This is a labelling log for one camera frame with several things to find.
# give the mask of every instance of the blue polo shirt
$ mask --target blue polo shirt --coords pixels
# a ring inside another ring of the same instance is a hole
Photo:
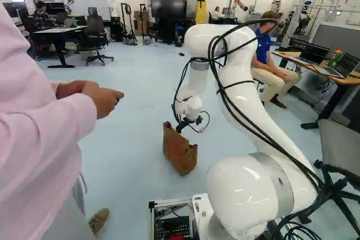
[[[257,29],[255,31],[255,34],[257,36],[261,35],[260,30]],[[258,39],[258,49],[256,51],[256,56],[258,58],[258,61],[263,64],[266,64],[266,53],[267,51],[270,50],[270,43],[271,43],[271,38],[268,34],[265,34],[264,36]]]

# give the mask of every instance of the man sitting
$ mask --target man sitting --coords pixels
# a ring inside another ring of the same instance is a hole
[[[212,16],[212,19],[217,19],[217,18],[222,18],[222,17],[224,17],[224,16],[220,13],[220,8],[219,8],[219,6],[216,6],[215,10],[211,12],[211,16]]]
[[[267,11],[262,16],[262,19],[278,19],[278,13],[274,11]],[[263,22],[260,28],[255,31],[257,36],[268,31],[274,26],[272,22]],[[253,57],[251,63],[251,74],[254,79],[266,84],[266,88],[260,95],[263,103],[272,102],[282,109],[287,107],[282,104],[277,97],[279,94],[286,93],[292,86],[294,86],[301,79],[301,75],[274,64],[270,53],[271,39],[268,34],[265,34],[258,39],[258,49]]]
[[[46,12],[46,5],[42,1],[38,1],[36,3],[37,10],[34,12],[33,16],[35,19],[35,26],[38,30],[54,28],[56,26],[55,20],[49,17],[49,14]],[[64,58],[62,54],[59,54],[61,51],[62,53],[67,52],[68,50],[65,48],[66,36],[65,34],[56,34],[56,35],[49,35],[47,38],[51,38],[53,44],[58,52],[58,56],[60,59]]]

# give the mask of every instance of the brown paper bag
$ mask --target brown paper bag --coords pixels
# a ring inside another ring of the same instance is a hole
[[[177,172],[184,176],[190,173],[197,163],[197,145],[174,130],[169,122],[164,123],[163,152]]]

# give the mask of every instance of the shoe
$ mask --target shoe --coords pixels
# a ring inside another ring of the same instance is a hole
[[[278,94],[276,94],[272,99],[270,99],[270,102],[274,103],[276,106],[282,109],[287,109],[287,107],[277,99],[277,96]]]
[[[104,227],[109,215],[109,209],[103,208],[90,219],[88,223],[94,236]]]

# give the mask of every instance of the pink shirt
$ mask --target pink shirt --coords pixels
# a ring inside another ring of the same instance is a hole
[[[38,240],[81,168],[77,142],[96,107],[83,94],[57,100],[27,54],[28,41],[0,5],[0,239]]]

